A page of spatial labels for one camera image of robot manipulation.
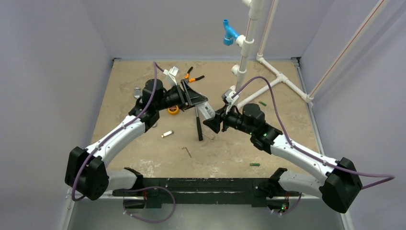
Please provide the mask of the white air conditioner remote control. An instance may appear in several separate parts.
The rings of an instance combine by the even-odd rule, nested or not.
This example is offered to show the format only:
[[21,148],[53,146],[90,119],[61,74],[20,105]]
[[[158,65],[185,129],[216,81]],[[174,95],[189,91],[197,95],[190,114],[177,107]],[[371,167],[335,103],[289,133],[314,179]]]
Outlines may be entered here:
[[202,114],[204,120],[215,117],[215,110],[210,106],[208,102],[199,103],[195,107]]

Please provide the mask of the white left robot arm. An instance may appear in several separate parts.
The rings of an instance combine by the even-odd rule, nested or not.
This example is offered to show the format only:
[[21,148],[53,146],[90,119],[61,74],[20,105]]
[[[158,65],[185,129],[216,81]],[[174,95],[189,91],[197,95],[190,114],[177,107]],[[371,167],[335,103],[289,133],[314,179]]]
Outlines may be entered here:
[[82,149],[71,150],[65,183],[72,192],[79,192],[90,200],[98,199],[105,191],[125,190],[131,196],[142,192],[142,176],[125,168],[108,171],[111,161],[134,139],[146,133],[159,119],[159,112],[177,106],[181,110],[197,107],[205,119],[214,117],[208,98],[193,90],[182,80],[169,90],[158,79],[150,79],[142,90],[142,97],[125,119],[106,136]]

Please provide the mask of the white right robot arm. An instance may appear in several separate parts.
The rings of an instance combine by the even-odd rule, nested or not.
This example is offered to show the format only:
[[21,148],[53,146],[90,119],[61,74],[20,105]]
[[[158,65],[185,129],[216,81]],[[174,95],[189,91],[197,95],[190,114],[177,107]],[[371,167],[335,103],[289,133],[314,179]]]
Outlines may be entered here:
[[249,134],[251,143],[258,150],[283,158],[308,173],[289,170],[277,173],[276,178],[269,181],[269,189],[275,195],[284,191],[305,193],[321,198],[336,212],[346,213],[363,188],[351,160],[323,156],[292,141],[266,123],[265,114],[257,104],[246,104],[241,113],[229,105],[216,111],[204,105],[203,111],[207,113],[203,124],[215,133],[231,127]]

